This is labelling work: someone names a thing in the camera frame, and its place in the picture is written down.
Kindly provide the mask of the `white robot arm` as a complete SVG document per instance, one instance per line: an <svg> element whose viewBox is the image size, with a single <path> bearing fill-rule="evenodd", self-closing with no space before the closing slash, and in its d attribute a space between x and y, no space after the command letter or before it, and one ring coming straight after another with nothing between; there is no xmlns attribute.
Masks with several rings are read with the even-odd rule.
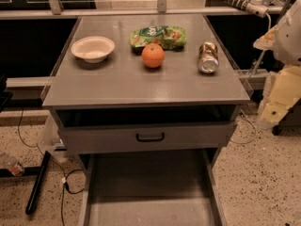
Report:
<svg viewBox="0 0 301 226"><path fill-rule="evenodd" d="M301 0L263 36L253 43L256 49L271 50L275 60L284 64L278 73L270 73L264 84L257 124L262 129L279 125L301 99Z"/></svg>

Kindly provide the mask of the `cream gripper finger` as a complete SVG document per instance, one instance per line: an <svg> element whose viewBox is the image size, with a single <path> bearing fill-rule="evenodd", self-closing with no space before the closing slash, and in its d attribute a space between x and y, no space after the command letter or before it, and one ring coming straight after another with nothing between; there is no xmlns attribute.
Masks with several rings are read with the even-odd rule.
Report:
<svg viewBox="0 0 301 226"><path fill-rule="evenodd" d="M278 73L270 72L262 95L257 124L261 129L270 129L279 125L301 99L301 67L285 65Z"/></svg>
<svg viewBox="0 0 301 226"><path fill-rule="evenodd" d="M273 26L264 35L256 39L253 47L263 51L274 51L277 48L277 27Z"/></svg>

